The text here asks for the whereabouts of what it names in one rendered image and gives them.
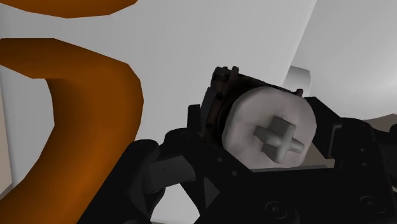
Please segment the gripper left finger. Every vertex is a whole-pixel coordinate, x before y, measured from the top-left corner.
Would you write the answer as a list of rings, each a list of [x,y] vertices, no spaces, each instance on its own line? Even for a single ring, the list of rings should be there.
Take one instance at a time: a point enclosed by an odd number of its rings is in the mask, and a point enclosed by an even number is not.
[[[77,224],[152,224],[154,208],[168,186],[182,185],[199,211],[194,224],[209,224],[207,210],[251,174],[223,148],[203,142],[200,106],[188,108],[185,128],[166,133],[164,142],[142,139],[127,146]]]

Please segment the dark cylinder with white cross cap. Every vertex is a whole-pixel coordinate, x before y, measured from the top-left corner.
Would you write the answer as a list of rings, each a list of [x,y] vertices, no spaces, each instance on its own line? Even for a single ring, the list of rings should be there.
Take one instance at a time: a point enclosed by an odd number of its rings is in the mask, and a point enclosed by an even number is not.
[[[290,91],[217,67],[201,104],[201,137],[249,169],[303,164],[316,133],[303,89]]]

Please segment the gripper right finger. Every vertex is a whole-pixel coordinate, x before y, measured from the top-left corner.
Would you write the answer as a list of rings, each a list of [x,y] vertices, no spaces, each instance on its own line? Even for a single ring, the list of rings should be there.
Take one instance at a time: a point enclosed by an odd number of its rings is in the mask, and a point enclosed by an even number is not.
[[[397,130],[384,132],[357,118],[338,116],[316,97],[306,97],[317,130],[314,146],[365,196],[397,201]]]

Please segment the orange curved tube shape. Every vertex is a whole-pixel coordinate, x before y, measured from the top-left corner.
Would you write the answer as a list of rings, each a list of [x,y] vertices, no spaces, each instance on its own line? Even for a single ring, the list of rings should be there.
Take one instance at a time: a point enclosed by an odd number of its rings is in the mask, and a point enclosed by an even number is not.
[[[55,122],[38,161],[0,200],[0,224],[76,224],[136,137],[141,82],[128,64],[54,38],[0,39],[0,65],[46,80]]]

